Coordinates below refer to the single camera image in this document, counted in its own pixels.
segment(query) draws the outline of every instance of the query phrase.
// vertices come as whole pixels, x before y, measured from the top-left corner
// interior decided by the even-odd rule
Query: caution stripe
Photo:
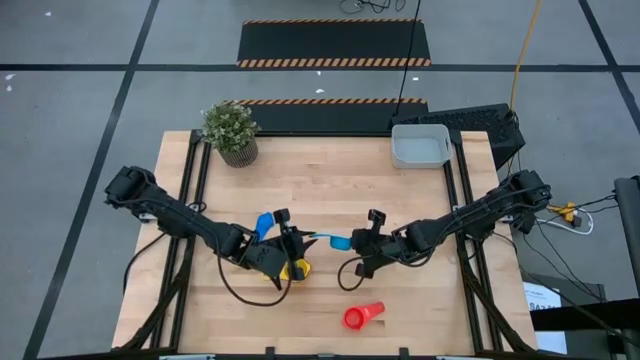
[[[279,19],[279,20],[247,20],[249,24],[314,24],[314,23],[367,23],[367,22],[412,22],[413,19]]]
[[[421,98],[402,98],[403,104],[426,104]],[[261,100],[224,100],[223,104],[238,105],[315,105],[315,104],[397,104],[398,98],[363,98],[363,99],[261,99]]]
[[[241,68],[303,68],[303,67],[404,67],[429,66],[429,58],[311,58],[311,59],[244,59],[236,63]]]

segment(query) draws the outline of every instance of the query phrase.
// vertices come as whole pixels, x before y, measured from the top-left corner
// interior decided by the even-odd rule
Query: black line on floor
[[[0,64],[0,71],[126,71],[127,64]]]
[[[124,64],[0,64],[0,71],[126,71]],[[509,64],[434,64],[431,66],[410,66],[409,71],[424,72],[513,72],[515,65]],[[640,72],[640,65],[523,65],[521,72],[526,73],[590,73]],[[403,67],[310,67],[310,68],[241,68],[235,64],[138,64],[135,71],[145,72],[250,72],[250,71],[402,71]]]
[[[62,252],[58,259],[53,277],[49,283],[47,295],[42,302],[38,318],[33,327],[33,331],[31,332],[31,336],[29,337],[29,342],[27,343],[23,360],[36,359],[40,353],[42,341],[46,335],[49,322],[51,321],[51,316],[53,315],[53,311],[64,285],[65,277],[69,271],[71,259],[75,252],[76,245],[78,244],[80,232],[87,217],[91,199],[93,198],[93,194],[96,190],[98,179],[100,178],[100,173],[102,172],[104,162],[107,158],[107,152],[109,151],[109,146],[113,139],[113,134],[115,133],[116,126],[120,120],[120,114],[122,113],[122,108],[127,98],[129,88],[131,87],[131,81],[133,80],[133,75],[135,73],[135,65],[140,60],[144,43],[147,39],[147,35],[149,34],[149,29],[151,28],[151,23],[153,22],[156,9],[158,8],[158,2],[159,0],[151,0],[149,3],[149,8],[144,18],[144,22],[142,23],[140,33],[138,34],[138,39],[136,40],[133,53],[131,54],[129,65],[127,66],[126,73],[122,79],[122,84],[120,85],[120,89],[118,90],[118,94],[114,100],[109,120],[107,121],[104,132],[102,133],[102,139],[100,140],[96,156],[93,159],[93,165],[91,165],[91,171],[89,172],[89,177],[87,178],[84,190],[82,191],[78,208],[76,209],[69,233],[67,234],[64,246],[62,247]]]
[[[598,21],[591,10],[591,6],[589,6],[587,0],[579,0],[578,2],[580,3],[582,12],[584,12],[584,16],[587,18],[589,27],[591,27],[593,36],[596,38],[596,42],[598,42],[600,51],[602,51],[602,55],[607,61],[607,65],[613,68],[613,79],[618,86],[618,90],[620,91],[620,95],[622,96],[625,105],[627,105],[627,109],[629,110],[629,114],[631,115],[633,122],[636,124],[636,128],[640,131],[640,110],[638,110],[638,103],[636,103],[635,97],[629,89],[629,85],[624,79],[624,75],[622,75],[620,67],[613,56],[613,52],[611,52],[611,48],[609,47],[609,44],[607,44],[607,40],[604,38],[600,25],[598,25]]]

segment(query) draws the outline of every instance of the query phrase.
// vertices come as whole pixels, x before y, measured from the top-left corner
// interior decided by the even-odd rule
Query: black equipment
[[[153,173],[139,167],[123,167],[105,189],[106,203],[114,208],[125,207],[135,217],[151,214],[158,219],[163,232],[177,238],[199,235],[205,244],[225,260],[244,269],[255,269],[282,289],[280,272],[289,264],[292,280],[302,280],[303,272],[295,267],[298,259],[316,240],[303,242],[313,232],[299,231],[289,226],[289,211],[274,212],[281,235],[259,241],[255,232],[238,224],[215,222],[198,211],[172,198],[156,184]]]
[[[413,267],[423,265],[448,235],[464,231],[472,240],[482,241],[504,216],[513,217],[512,226],[528,234],[535,224],[534,214],[549,205],[549,190],[550,186],[535,171],[520,171],[466,206],[439,219],[414,221],[390,235],[380,234],[386,215],[370,210],[371,229],[356,229],[351,237],[351,247],[362,259],[355,273],[371,279],[377,269],[394,262]]]

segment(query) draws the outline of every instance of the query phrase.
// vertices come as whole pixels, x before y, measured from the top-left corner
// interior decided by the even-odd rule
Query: wire
[[[602,209],[598,209],[598,210],[594,210],[594,211],[589,211],[589,213],[591,214],[595,214],[595,213],[599,213],[601,211],[605,211],[605,210],[609,210],[609,209],[616,209],[618,208],[618,205],[611,205],[611,206],[605,206]]]
[[[516,90],[518,88],[518,79],[520,78],[520,66],[522,66],[522,62],[524,61],[524,56],[527,53],[527,49],[529,48],[529,40],[531,40],[531,34],[533,34],[533,28],[535,27],[536,22],[538,21],[538,14],[540,13],[541,5],[542,5],[542,0],[537,0],[536,8],[533,11],[533,16],[531,17],[531,21],[529,22],[529,30],[527,30],[527,36],[525,37],[524,43],[522,44],[522,49],[520,50],[520,56],[518,57],[518,63],[516,64],[516,69],[513,72],[513,83],[511,84],[511,97],[509,99],[509,109],[511,109],[513,114],[515,114],[513,110],[516,105]],[[520,124],[520,119],[518,119],[517,115],[515,116],[515,120],[516,120],[516,128],[517,128]],[[520,149],[518,149],[517,155],[518,155],[518,167],[520,167]],[[512,163],[513,163],[513,157],[509,160],[509,168],[507,172],[508,175],[511,175]]]
[[[514,244],[513,240],[509,239],[508,237],[502,235],[502,234],[498,234],[497,232],[492,232],[492,235],[496,235],[504,240],[506,240],[509,244],[511,244],[511,246],[513,246],[513,250],[515,250],[516,255],[518,254],[518,248],[516,247],[516,244]]]
[[[556,295],[560,296],[561,298],[563,298],[566,302],[568,302],[574,309],[576,309],[578,312],[582,313],[584,316],[588,317],[589,319],[591,319],[593,322],[595,322],[596,324],[600,325],[603,329],[605,329],[606,331],[614,334],[615,336],[619,337],[622,341],[627,342],[633,346],[636,346],[638,348],[640,348],[640,344],[636,343],[634,340],[631,340],[630,338],[624,336],[620,331],[613,329],[611,326],[607,325],[604,321],[600,320],[597,316],[593,315],[592,313],[590,313],[589,311],[583,309],[580,305],[576,304],[575,302],[573,302],[571,299],[569,299],[568,297],[566,297],[565,295],[561,294],[559,291],[556,291],[555,289],[553,289],[552,287],[546,285],[544,282],[540,281],[540,279],[538,279],[537,277],[531,275],[531,273],[529,273],[528,271],[526,271],[522,266],[520,266],[520,270],[522,272],[524,272],[525,274],[527,274],[527,276],[529,276],[530,278],[532,278],[535,282],[537,282],[539,285],[542,285],[544,287],[546,287],[549,291],[555,293]]]
[[[541,5],[542,5],[542,0],[537,0],[536,9],[533,11],[533,17],[531,18],[531,22],[529,23],[529,30],[527,31],[527,37],[525,37],[524,44],[522,44],[522,50],[520,50],[520,57],[518,58],[518,63],[516,64],[516,70],[513,73],[513,84],[511,85],[511,99],[509,100],[509,109],[511,110],[513,110],[516,102],[516,88],[518,86],[518,78],[520,76],[520,66],[522,65],[524,56],[527,53],[527,48],[529,47],[529,40],[531,40],[531,34],[533,34],[533,28],[535,27],[536,21],[538,20],[538,14],[540,13]]]
[[[287,286],[284,288],[284,292],[282,293],[282,295],[275,301],[270,302],[270,303],[259,303],[259,302],[255,302],[255,301],[250,301],[247,300],[245,298],[243,298],[242,296],[238,295],[237,292],[235,292],[235,290],[233,290],[231,288],[231,285],[229,284],[229,282],[227,281],[226,276],[224,275],[224,271],[222,270],[222,256],[220,256],[220,242],[218,241],[218,238],[216,236],[215,238],[215,242],[216,242],[216,258],[218,259],[218,272],[220,273],[220,279],[222,279],[222,282],[224,283],[224,286],[227,288],[227,290],[231,293],[231,295],[233,295],[233,297],[235,297],[236,299],[238,299],[241,303],[247,304],[247,305],[252,305],[252,306],[258,306],[258,307],[271,307],[271,306],[276,306],[278,304],[280,304],[282,302],[282,300],[284,300],[285,297],[287,297],[287,294],[289,293],[289,289],[291,288],[291,278],[293,276],[291,276],[291,274],[293,274],[293,271],[291,271],[291,268],[293,267],[291,264],[291,262],[289,261],[289,257],[287,257],[287,268],[289,269],[289,279],[287,280]],[[280,238],[280,246],[284,249],[284,244],[282,242],[282,238]]]
[[[356,11],[348,11],[345,10],[344,4],[346,4],[348,1],[353,1],[353,6],[358,9]],[[395,2],[395,9],[397,12],[402,11],[402,9],[404,9],[404,6],[407,4],[406,0],[396,0]],[[381,14],[383,11],[385,11],[386,9],[391,7],[391,0],[385,0],[382,4],[377,4],[374,3],[370,0],[342,0],[340,1],[340,10],[342,10],[343,13],[347,14],[347,15],[353,15],[353,14],[357,14],[359,12],[361,12],[362,10],[364,10],[364,5],[369,5],[371,6],[371,10],[373,10],[374,13],[376,14]]]
[[[553,222],[551,220],[545,220],[545,219],[540,219],[540,218],[536,218],[536,222],[538,223],[538,225],[540,223],[544,224],[544,225],[550,225],[550,226],[555,226],[557,228],[572,232],[574,234],[578,234],[578,235],[590,235],[593,232],[593,228],[595,227],[595,221],[593,220],[593,216],[591,216],[591,214],[583,209],[576,209],[577,211],[581,211],[585,214],[587,214],[587,216],[589,217],[589,230],[587,231],[579,231],[579,230],[575,230],[572,229],[566,225],[563,224],[558,224],[557,222]]]
[[[558,256],[558,258],[560,259],[560,261],[562,261],[562,263],[564,264],[564,266],[567,268],[567,270],[569,271],[569,274],[571,274],[571,276],[573,276],[574,279],[576,279],[576,281],[578,281],[580,283],[580,285],[582,285],[586,290],[587,293],[591,296],[593,296],[596,300],[602,302],[602,298],[598,295],[596,295],[593,291],[591,291],[591,289],[589,289],[589,287],[584,283],[584,281],[580,280],[578,278],[578,276],[576,276],[576,274],[573,273],[573,271],[571,270],[571,267],[569,266],[569,264],[567,264],[567,262],[564,260],[564,258],[562,257],[562,255],[560,255],[560,253],[558,252],[558,249],[556,249],[555,246],[553,246],[553,243],[551,242],[551,240],[549,240],[549,238],[547,237],[547,235],[544,233],[544,231],[542,230],[542,226],[540,225],[540,223],[538,221],[536,221],[536,224],[538,225],[538,228],[540,228],[540,234],[542,235],[542,237],[547,241],[547,244],[549,244],[549,246],[551,247],[551,249],[553,250],[553,252],[556,254],[556,256]]]
[[[536,248],[534,248],[531,243],[529,243],[529,241],[527,240],[526,235],[522,235],[522,239],[524,240],[525,244],[527,244],[527,246],[529,246],[529,248],[531,250],[533,250],[533,252],[535,252],[536,254],[538,254],[541,258],[543,258],[547,263],[549,263],[549,265],[551,265],[551,267],[556,271],[556,273],[558,273],[558,275],[562,276],[565,280],[569,281],[573,286],[575,286],[578,290],[582,291],[583,293],[585,293],[588,296],[593,296],[595,297],[598,301],[602,301],[600,299],[599,296],[593,294],[592,292],[590,292],[589,288],[586,287],[586,285],[582,282],[580,282],[582,285],[584,285],[585,287],[580,287],[578,286],[578,284],[576,283],[576,281],[580,281],[578,279],[573,280],[571,279],[569,276],[567,276],[565,273],[563,273],[562,271],[560,271],[560,269],[558,269],[558,267],[553,263],[553,261],[551,261],[548,257],[546,257],[543,253],[541,253],[539,250],[537,250]]]
[[[162,239],[162,237],[164,237],[165,235],[167,235],[166,232],[163,232],[162,234],[158,235],[157,238],[151,240],[150,243],[148,243],[147,245],[145,245],[142,249],[140,249],[140,251],[138,251],[135,255],[133,255],[133,257],[131,258],[131,260],[129,260],[129,263],[127,264],[126,269],[124,270],[124,279],[122,279],[122,294],[125,293],[125,291],[127,290],[127,281],[129,279],[129,271],[131,271],[131,266],[133,265],[133,263],[136,261],[136,259],[138,258],[138,256],[140,256],[143,252],[147,251],[150,247],[152,247],[153,245],[155,245],[155,243],[157,243],[158,241],[160,241],[160,239]]]
[[[198,213],[202,213],[203,211],[207,210],[207,203],[205,203],[204,201],[193,202],[193,203],[189,204],[188,206],[192,207],[194,205],[198,205]],[[127,290],[127,282],[129,280],[129,272],[131,271],[131,267],[133,266],[133,263],[138,259],[138,257],[140,255],[142,255],[142,253],[144,253],[145,251],[149,250],[149,248],[151,248],[158,241],[160,241],[160,239],[162,239],[162,237],[165,236],[165,235],[167,235],[167,233],[166,232],[162,232],[160,235],[158,235],[157,238],[151,240],[150,243],[148,243],[142,249],[140,249],[140,251],[135,253],[135,255],[133,255],[131,260],[129,260],[129,263],[127,264],[127,267],[124,270],[124,278],[122,279],[122,294],[124,294],[126,292],[126,290]]]
[[[422,4],[422,0],[418,0],[418,5],[416,5],[416,13],[413,16],[413,23],[411,23],[411,36],[409,37],[409,51],[407,51],[407,62],[404,65],[404,73],[402,74],[402,85],[400,86],[400,93],[398,94],[398,104],[396,105],[396,111],[393,113],[393,116],[398,116],[400,112],[400,103],[402,102],[402,92],[404,91],[404,84],[407,81],[407,72],[409,71],[409,59],[411,58],[411,50],[413,49],[413,35],[416,32],[416,24],[418,20],[418,13],[420,12],[420,4]]]
[[[358,260],[364,260],[364,259],[370,258],[371,256],[373,256],[373,255],[356,256],[354,258],[351,258],[351,259],[345,261],[344,263],[342,263],[342,265],[340,265],[340,268],[338,269],[338,286],[340,286],[340,289],[342,289],[344,291],[353,291],[353,290],[359,288],[360,285],[362,285],[362,282],[364,281],[364,272],[362,273],[362,276],[360,276],[360,280],[358,280],[358,282],[354,286],[348,288],[348,287],[344,286],[344,284],[342,284],[342,271],[344,270],[344,268],[347,265],[351,264],[352,262],[358,261]]]

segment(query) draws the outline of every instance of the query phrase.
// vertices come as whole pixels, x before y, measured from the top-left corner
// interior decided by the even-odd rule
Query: white label
[[[538,284],[524,283],[524,294],[527,297],[529,311],[544,310],[562,306],[560,295]],[[559,354],[567,354],[567,339],[564,331],[536,331],[538,348],[553,351]]]

